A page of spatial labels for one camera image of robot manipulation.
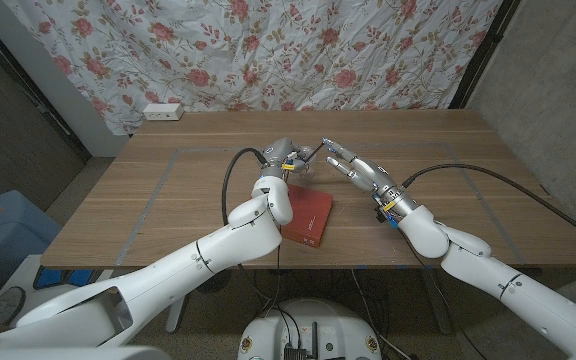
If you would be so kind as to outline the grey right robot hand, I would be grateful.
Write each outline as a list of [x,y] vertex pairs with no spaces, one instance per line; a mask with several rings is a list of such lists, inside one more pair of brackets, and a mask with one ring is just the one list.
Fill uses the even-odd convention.
[[324,138],[323,145],[333,153],[326,159],[327,163],[357,188],[368,192],[384,219],[400,220],[418,208],[417,203],[383,167],[331,139]]

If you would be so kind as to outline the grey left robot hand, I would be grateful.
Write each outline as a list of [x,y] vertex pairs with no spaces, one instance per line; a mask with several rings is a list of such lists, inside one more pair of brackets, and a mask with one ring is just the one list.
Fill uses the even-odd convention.
[[266,163],[261,167],[262,177],[274,176],[282,178],[287,172],[307,172],[316,159],[315,149],[298,145],[284,137],[276,140],[263,151]]

